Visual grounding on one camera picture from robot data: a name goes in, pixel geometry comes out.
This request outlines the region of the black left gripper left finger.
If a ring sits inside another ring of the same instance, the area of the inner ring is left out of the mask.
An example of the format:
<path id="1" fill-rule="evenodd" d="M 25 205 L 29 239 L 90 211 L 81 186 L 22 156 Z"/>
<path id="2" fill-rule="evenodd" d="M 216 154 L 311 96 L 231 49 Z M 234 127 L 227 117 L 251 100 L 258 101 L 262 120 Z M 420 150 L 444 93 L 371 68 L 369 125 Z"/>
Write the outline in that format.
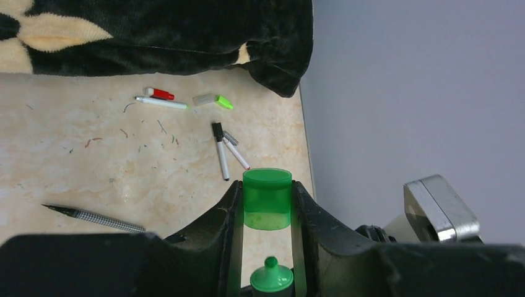
<path id="1" fill-rule="evenodd" d="M 18 235 L 1 246 L 2 296 L 238 296 L 242 184 L 166 238 Z"/>

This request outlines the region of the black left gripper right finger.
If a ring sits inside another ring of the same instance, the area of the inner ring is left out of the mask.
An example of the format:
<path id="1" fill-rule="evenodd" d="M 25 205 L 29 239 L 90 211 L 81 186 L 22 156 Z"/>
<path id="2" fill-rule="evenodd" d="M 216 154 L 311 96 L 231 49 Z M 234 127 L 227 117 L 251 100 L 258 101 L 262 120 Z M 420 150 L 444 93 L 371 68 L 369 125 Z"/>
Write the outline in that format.
<path id="1" fill-rule="evenodd" d="M 344 225 L 292 183 L 296 296 L 523 296 L 524 248 L 385 243 Z"/>

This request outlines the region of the black marker with green tip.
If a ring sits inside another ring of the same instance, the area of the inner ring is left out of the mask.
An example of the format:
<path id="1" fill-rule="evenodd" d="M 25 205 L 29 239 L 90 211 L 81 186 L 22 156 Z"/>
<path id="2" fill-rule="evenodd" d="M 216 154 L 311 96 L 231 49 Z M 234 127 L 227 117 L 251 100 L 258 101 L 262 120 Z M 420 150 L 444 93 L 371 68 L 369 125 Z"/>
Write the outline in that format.
<path id="1" fill-rule="evenodd" d="M 280 265 L 274 256 L 265 259 L 264 265 L 250 276 L 252 296 L 291 297 L 294 291 L 292 270 Z"/>

